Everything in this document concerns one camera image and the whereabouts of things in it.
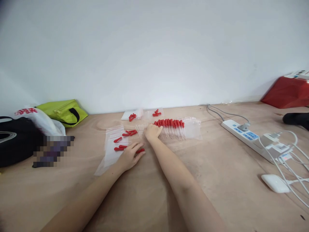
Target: white cable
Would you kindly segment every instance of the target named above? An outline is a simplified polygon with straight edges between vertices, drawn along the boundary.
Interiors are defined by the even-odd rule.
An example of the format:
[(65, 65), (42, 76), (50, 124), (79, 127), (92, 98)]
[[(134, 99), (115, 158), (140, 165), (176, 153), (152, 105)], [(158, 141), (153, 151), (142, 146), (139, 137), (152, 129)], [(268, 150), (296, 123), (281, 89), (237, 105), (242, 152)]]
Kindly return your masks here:
[(309, 191), (306, 188), (306, 186), (303, 184), (303, 182), (299, 179), (298, 175), (296, 175), (296, 173), (293, 171), (293, 169), (290, 168), (290, 166), (280, 157), (281, 161), (290, 169), (290, 171), (294, 174), (294, 176), (297, 178), (297, 180), (301, 183), (301, 185), (303, 186), (303, 188), (305, 189), (305, 191), (308, 193), (309, 195)]
[(295, 147), (309, 160), (309, 157), (296, 144)]
[(271, 159), (273, 160), (273, 162), (275, 163), (275, 165), (277, 166), (277, 168), (278, 168), (278, 170), (279, 170), (281, 176), (283, 177), (283, 179), (284, 179), (286, 185), (288, 186), (288, 188), (294, 193), (294, 195), (295, 195), (305, 206), (307, 206), (307, 207), (309, 208), (309, 205), (307, 205), (307, 204), (296, 194), (296, 192), (294, 192), (294, 190), (291, 188), (290, 184), (288, 183), (288, 180), (287, 180), (287, 179), (285, 178), (285, 176), (283, 175), (283, 173), (282, 173), (281, 169), (279, 168), (279, 166), (278, 166), (276, 160), (275, 160), (275, 159), (273, 158), (273, 156), (269, 153), (269, 151), (264, 147), (264, 145), (262, 144), (262, 142), (261, 142), (259, 136), (258, 136), (258, 140), (259, 140), (260, 144), (263, 146), (263, 148), (267, 151), (267, 153), (269, 154), (269, 156), (271, 157)]
[[(288, 171), (290, 171), (291, 173), (293, 173), (292, 171), (291, 171), (291, 169), (285, 164), (285, 163), (282, 163), (282, 162), (280, 162), (280, 164), (282, 164)], [(304, 179), (304, 178), (302, 178), (301, 176), (298, 176), (298, 175), (296, 175), (295, 177), (298, 177), (299, 179), (301, 179), (302, 181), (303, 180), (306, 180), (306, 179)]]
[[(220, 118), (221, 118), (223, 121), (225, 121), (220, 113), (218, 113), (218, 112), (216, 112), (216, 111), (214, 111), (214, 110), (209, 109), (209, 107), (213, 107), (213, 108), (215, 108), (215, 109), (217, 109), (217, 110), (220, 110), (219, 108), (214, 107), (214, 106), (212, 106), (212, 105), (210, 105), (210, 104), (206, 104), (206, 105), (202, 105), (202, 106), (206, 106), (208, 110), (210, 110), (210, 111), (212, 111), (212, 112), (215, 112), (217, 115), (220, 116)], [(249, 121), (246, 117), (244, 117), (244, 116), (241, 116), (241, 115), (239, 115), (239, 114), (227, 113), (227, 112), (224, 112), (223, 110), (220, 110), (220, 111), (223, 112), (223, 113), (225, 113), (225, 114), (234, 115), (234, 116), (238, 116), (238, 117), (244, 118), (244, 119), (246, 119), (246, 120), (248, 121), (248, 123), (250, 124), (250, 121)]]
[(298, 143), (298, 138), (297, 138), (296, 134), (294, 132), (292, 132), (292, 131), (289, 131), (289, 130), (281, 131), (281, 132), (279, 132), (279, 134), (282, 134), (283, 132), (288, 132), (288, 133), (294, 135), (295, 142), (293, 143), (293, 145), (296, 146), (296, 144)]
[(292, 160), (294, 161), (294, 162), (296, 162), (296, 163), (299, 163), (299, 164), (303, 164), (303, 165), (309, 165), (309, 163), (304, 163), (294, 152), (290, 152), (290, 153), (292, 153), (294, 156), (296, 156), (296, 158), (298, 158), (298, 160), (300, 161), (296, 161), (292, 156)]

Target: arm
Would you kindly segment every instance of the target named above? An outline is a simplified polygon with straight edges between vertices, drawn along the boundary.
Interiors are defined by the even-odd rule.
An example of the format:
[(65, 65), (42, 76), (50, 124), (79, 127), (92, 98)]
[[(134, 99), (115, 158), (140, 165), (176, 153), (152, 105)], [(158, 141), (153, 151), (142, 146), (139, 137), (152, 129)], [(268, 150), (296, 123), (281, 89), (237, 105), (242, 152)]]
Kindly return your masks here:
[(224, 223), (186, 166), (159, 139), (162, 127), (149, 124), (145, 136), (175, 194), (189, 231), (226, 231)]
[(135, 156), (136, 151), (142, 145), (142, 143), (129, 145), (114, 165), (85, 189), (76, 199), (57, 213), (41, 232), (82, 231), (116, 180), (123, 172), (132, 168), (145, 154), (145, 152), (141, 152)]

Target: finger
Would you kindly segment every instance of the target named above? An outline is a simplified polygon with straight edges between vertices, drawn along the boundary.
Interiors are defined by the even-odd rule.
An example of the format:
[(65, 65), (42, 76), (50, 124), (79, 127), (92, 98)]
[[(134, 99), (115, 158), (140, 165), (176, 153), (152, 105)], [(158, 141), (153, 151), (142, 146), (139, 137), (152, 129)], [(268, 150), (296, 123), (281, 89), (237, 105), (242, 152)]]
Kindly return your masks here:
[(137, 156), (135, 157), (135, 161), (136, 161), (136, 162), (138, 162), (138, 161), (139, 161), (139, 159), (140, 159), (140, 158), (141, 158), (144, 154), (146, 154), (146, 152), (145, 152), (145, 151), (143, 151), (143, 152), (141, 152), (141, 153), (137, 154)]
[(130, 145), (127, 148), (132, 149), (133, 147), (135, 147), (138, 144), (138, 142), (132, 142), (130, 143)]
[(143, 143), (137, 144), (134, 148), (132, 148), (132, 151), (134, 151), (134, 153), (137, 152), (143, 145)]
[(140, 145), (140, 144), (141, 144), (141, 146), (140, 146), (140, 147), (144, 146), (144, 143), (139, 142), (139, 143), (137, 143), (135, 146), (133, 146), (133, 147), (132, 147), (132, 149), (134, 149), (136, 146), (138, 146), (138, 145)]

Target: person's left hand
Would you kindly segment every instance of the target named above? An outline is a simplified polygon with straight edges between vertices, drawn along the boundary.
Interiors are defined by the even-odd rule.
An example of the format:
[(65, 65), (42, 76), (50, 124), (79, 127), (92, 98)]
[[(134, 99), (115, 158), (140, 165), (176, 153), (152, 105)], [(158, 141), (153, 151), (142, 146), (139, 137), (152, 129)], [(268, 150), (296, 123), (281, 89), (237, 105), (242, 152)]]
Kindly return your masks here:
[(139, 154), (135, 154), (140, 148), (143, 146), (143, 143), (134, 142), (127, 146), (119, 159), (117, 160), (116, 164), (125, 172), (132, 168), (134, 165), (137, 164), (139, 159), (146, 154), (145, 151), (142, 151)]

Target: black bag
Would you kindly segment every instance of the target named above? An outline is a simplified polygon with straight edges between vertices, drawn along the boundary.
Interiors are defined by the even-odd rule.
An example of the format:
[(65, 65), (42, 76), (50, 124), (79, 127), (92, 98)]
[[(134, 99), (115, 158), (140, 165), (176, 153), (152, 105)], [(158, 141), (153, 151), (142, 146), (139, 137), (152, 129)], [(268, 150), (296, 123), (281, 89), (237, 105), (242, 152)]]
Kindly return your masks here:
[(285, 124), (299, 125), (309, 130), (309, 113), (287, 113), (282, 120)]
[(34, 123), (21, 117), (0, 117), (11, 121), (0, 122), (0, 168), (23, 161), (43, 146), (44, 134), (35, 127)]

